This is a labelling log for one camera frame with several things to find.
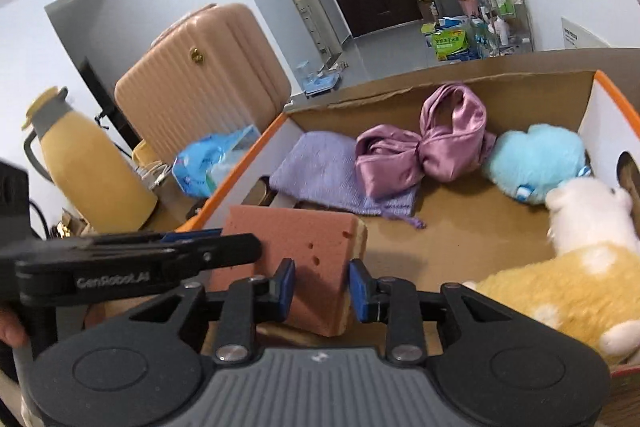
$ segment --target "hand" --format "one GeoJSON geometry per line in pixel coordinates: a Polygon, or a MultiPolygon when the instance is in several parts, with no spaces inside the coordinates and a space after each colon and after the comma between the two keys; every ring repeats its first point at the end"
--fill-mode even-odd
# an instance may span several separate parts
{"type": "Polygon", "coordinates": [[[22,347],[28,341],[17,315],[4,305],[0,305],[0,341],[11,347],[22,347]]]}

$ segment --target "floor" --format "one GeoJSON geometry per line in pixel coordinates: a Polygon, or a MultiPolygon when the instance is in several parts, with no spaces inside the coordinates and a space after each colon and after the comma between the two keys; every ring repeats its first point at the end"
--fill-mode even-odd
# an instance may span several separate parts
{"type": "Polygon", "coordinates": [[[438,62],[420,32],[422,21],[396,26],[347,42],[338,59],[348,63],[340,87],[447,64],[438,62]]]}

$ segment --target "stuffed animal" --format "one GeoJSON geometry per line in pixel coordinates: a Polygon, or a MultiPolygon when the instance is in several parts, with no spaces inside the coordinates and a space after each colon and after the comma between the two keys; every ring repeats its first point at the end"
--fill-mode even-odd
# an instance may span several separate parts
{"type": "Polygon", "coordinates": [[[502,192],[529,204],[542,204],[564,181],[591,173],[580,137],[562,127],[537,124],[528,132],[507,131],[482,165],[502,192]]]}
{"type": "Polygon", "coordinates": [[[588,344],[615,365],[640,347],[640,257],[600,243],[470,288],[588,344]]]}
{"type": "Polygon", "coordinates": [[[598,243],[640,250],[631,218],[633,203],[624,188],[610,188],[596,178],[576,178],[550,191],[545,203],[556,255],[598,243]]]}

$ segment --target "satin bow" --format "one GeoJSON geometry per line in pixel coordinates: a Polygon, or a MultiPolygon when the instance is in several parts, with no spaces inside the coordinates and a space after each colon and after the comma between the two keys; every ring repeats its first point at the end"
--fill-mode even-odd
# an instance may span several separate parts
{"type": "Polygon", "coordinates": [[[471,89],[442,86],[422,106],[420,134],[382,124],[358,136],[356,174],[376,200],[407,190],[425,175],[453,181],[477,169],[493,149],[495,135],[485,127],[486,110],[471,89]],[[436,110],[449,99],[455,103],[452,126],[437,125],[436,110]]]}

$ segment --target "yellow plush toy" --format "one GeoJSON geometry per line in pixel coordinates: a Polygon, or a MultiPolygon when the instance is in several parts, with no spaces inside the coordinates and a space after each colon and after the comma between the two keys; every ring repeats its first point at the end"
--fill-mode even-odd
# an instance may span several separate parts
{"type": "Polygon", "coordinates": [[[581,248],[504,270],[475,290],[588,344],[609,365],[640,347],[640,257],[626,248],[581,248]]]}

